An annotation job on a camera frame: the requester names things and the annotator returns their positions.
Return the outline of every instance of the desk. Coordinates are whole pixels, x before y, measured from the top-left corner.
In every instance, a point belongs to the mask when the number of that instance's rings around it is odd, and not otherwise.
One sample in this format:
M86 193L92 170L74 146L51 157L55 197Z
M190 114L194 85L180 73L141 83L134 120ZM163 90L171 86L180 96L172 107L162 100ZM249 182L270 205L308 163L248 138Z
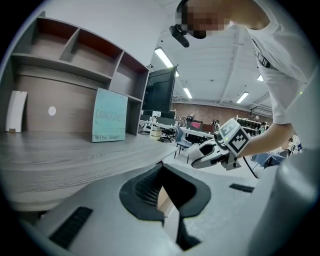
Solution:
M158 122L152 122L152 121L144 121L144 120L140 120L141 124L149 124L151 125L151 129L152 126L156 126L156 127L160 127L160 128L165 128L165 129L175 129L175 126L170 126L170 125L165 125L162 123L158 123ZM191 129L186 129L184 127L180 127L181 130L183 131L183 133L185 134L192 134L192 135L196 135L196 136L200 136L200 137L209 137L209 138L214 138L213 134L209 134L203 131L198 131L198 130L191 130Z
M149 135L149 137L151 137L151 133L152 133L152 130L153 130L153 126L160 127L160 128L164 128L164 129L176 129L175 126L166 125L166 124L158 123L158 122L144 121L144 120L140 120L139 122L140 122L140 124L150 125L151 129L150 129L150 135Z
M46 211L96 180L158 163L175 146L142 135L91 142L90 133L4 132L0 175L17 211Z
M209 134L203 131L198 131L198 130L191 130L191 129L186 129L181 127L181 130L185 133L185 134L192 134L192 135L196 135L199 137L209 137L209 138L214 138L215 136L213 134Z

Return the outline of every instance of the cable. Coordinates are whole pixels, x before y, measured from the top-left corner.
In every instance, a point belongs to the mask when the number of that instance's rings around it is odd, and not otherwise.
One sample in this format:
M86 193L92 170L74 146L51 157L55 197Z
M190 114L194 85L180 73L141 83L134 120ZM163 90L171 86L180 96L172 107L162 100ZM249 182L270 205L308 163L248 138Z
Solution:
M257 175L254 173L254 171L251 169L250 165L249 165L248 162L247 162L247 159L246 159L245 157L243 157L243 159L244 159L246 165L249 167L249 170L250 170L250 172L253 174L253 176L254 176L256 179L259 179L258 176L257 176Z

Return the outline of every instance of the light blue sign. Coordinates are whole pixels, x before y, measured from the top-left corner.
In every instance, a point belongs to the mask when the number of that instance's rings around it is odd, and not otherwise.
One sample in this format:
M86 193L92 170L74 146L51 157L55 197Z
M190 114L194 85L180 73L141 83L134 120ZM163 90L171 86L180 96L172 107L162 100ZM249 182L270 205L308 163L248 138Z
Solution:
M124 141L128 97L98 88L94 103L92 142Z

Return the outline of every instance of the fluorescent light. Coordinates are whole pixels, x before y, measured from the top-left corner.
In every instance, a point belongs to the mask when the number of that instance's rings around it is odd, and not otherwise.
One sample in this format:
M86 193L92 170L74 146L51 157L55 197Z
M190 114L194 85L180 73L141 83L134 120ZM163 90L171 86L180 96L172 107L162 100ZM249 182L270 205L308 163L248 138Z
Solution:
M257 80L258 80L258 81L263 81L264 79L262 78L262 75L259 75L259 77L258 77Z
M190 93L190 91L188 90L188 88L183 88L183 89L184 89L186 95L189 97L189 99L192 99L191 93Z
M248 95L249 95L249 92L244 92L236 103L241 103Z
M159 56L159 58L163 61L163 63L166 65L167 68L172 68L174 66L172 65L171 61L168 59L167 55L164 53L164 51L161 48L154 50L154 52L156 55Z

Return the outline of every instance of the wooden shelf unit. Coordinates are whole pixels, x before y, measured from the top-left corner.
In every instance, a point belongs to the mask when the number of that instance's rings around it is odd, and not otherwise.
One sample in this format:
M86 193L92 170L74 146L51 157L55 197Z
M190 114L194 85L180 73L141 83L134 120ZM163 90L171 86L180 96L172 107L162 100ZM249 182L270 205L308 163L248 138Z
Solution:
M258 127L261 125L261 123L259 123L259 122L240 118L240 117L238 117L238 115L236 116L235 120L241 125L241 127L246 132L249 132L250 136L252 136L252 137L254 137L257 134Z
M17 90L28 92L22 131L91 132L97 89L103 88L128 97L126 133L137 135L148 76L148 67L108 40L42 13L5 66L0 122ZM48 114L51 106L55 116Z
M58 60L77 29L70 24L38 17L25 31L13 52Z

